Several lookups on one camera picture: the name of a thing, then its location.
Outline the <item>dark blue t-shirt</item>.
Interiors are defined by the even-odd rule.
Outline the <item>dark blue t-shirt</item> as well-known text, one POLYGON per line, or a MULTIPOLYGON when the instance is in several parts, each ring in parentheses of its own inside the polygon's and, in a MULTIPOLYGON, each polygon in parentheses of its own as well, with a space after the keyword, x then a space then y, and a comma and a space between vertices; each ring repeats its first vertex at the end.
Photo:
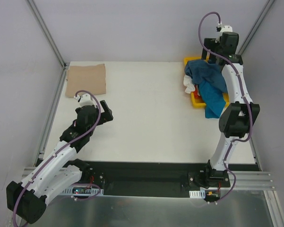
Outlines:
POLYGON ((192 79, 193 84, 200 85, 206 81, 222 93, 228 93, 225 79, 217 64, 202 59, 191 60, 185 65, 184 72, 192 79))

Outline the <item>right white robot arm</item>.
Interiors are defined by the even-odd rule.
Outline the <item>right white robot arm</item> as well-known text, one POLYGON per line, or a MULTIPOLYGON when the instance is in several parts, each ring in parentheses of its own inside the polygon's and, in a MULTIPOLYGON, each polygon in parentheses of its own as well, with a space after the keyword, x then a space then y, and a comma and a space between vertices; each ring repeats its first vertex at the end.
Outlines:
POLYGON ((229 105, 219 118, 221 133, 217 148, 204 170, 194 178, 194 184, 209 188, 229 187, 229 160, 239 142, 250 139, 260 106, 251 99, 243 76, 243 61, 236 54, 239 35, 230 25, 218 23, 218 38, 204 40, 202 57, 209 56, 218 65, 225 80, 229 105))

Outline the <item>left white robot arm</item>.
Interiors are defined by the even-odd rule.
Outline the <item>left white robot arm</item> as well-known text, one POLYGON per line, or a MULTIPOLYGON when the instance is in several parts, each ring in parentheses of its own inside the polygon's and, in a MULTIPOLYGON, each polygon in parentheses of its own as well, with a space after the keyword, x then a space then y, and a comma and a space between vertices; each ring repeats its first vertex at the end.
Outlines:
POLYGON ((7 207, 12 211, 13 226, 16 217, 28 224, 35 223, 50 203, 66 188, 77 184, 72 194, 75 201, 93 199, 101 194, 100 186, 93 183, 95 175, 86 162, 72 158, 90 141, 96 126, 113 120, 111 109, 104 100, 83 90, 74 98, 79 103, 77 117, 63 132, 54 150, 20 182, 6 187, 7 207))

